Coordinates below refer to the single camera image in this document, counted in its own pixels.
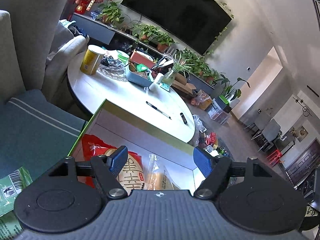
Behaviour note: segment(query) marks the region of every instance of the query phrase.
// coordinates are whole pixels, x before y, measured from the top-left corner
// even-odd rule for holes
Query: air vent
[[[309,88],[317,97],[319,97],[319,95],[311,87],[307,85],[307,88]]]

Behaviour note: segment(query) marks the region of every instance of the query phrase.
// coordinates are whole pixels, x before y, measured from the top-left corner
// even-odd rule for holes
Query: metal screw
[[[196,194],[199,196],[199,197],[209,197],[212,195],[212,191],[207,189],[207,188],[203,188],[203,189],[200,189],[196,192]]]
[[[124,190],[121,188],[113,188],[109,190],[109,194],[112,197],[121,197],[124,194]]]

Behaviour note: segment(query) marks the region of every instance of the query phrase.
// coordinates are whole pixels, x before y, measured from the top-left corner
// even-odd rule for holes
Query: ceiling
[[[256,0],[260,15],[279,55],[293,78],[295,90],[302,90],[320,106],[320,30],[313,0]]]

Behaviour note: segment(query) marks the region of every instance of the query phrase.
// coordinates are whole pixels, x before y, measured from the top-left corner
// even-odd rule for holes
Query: teal seat cushion
[[[24,166],[33,180],[65,157],[85,121],[29,90],[0,106],[0,178]]]

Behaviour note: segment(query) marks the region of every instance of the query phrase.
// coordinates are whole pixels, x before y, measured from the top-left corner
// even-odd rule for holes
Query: black pen
[[[148,101],[146,101],[147,105],[151,106],[153,109],[156,109],[159,113],[165,115],[166,117],[168,117],[169,119],[171,119],[170,116],[168,116],[166,113],[162,112],[161,110],[159,110],[158,108],[156,108],[154,105],[150,104]]]

